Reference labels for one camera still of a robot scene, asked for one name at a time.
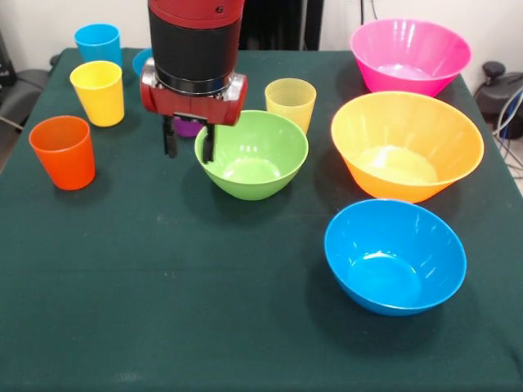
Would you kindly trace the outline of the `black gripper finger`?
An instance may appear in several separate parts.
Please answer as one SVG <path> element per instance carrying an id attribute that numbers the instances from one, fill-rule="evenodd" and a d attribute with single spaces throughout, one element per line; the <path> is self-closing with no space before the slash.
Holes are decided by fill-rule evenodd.
<path id="1" fill-rule="evenodd" d="M 204 124 L 204 128 L 206 134 L 203 137 L 202 143 L 202 161 L 204 164 L 207 164 L 214 160 L 216 130 L 215 125 L 208 122 Z"/>
<path id="2" fill-rule="evenodd" d="M 169 158 L 175 158 L 177 156 L 177 133 L 173 126 L 173 117 L 171 116 L 163 117 L 163 145 L 164 153 Z"/>

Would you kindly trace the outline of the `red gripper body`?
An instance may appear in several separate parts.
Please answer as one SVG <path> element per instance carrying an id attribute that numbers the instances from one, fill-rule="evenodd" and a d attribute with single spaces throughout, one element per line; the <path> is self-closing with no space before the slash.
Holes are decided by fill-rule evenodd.
<path id="1" fill-rule="evenodd" d="M 211 95 L 181 94 L 160 82 L 150 57 L 140 79 L 140 96 L 145 109 L 165 116 L 197 118 L 215 125 L 235 125 L 240 117 L 248 90 L 246 75 L 232 73 L 229 85 Z"/>

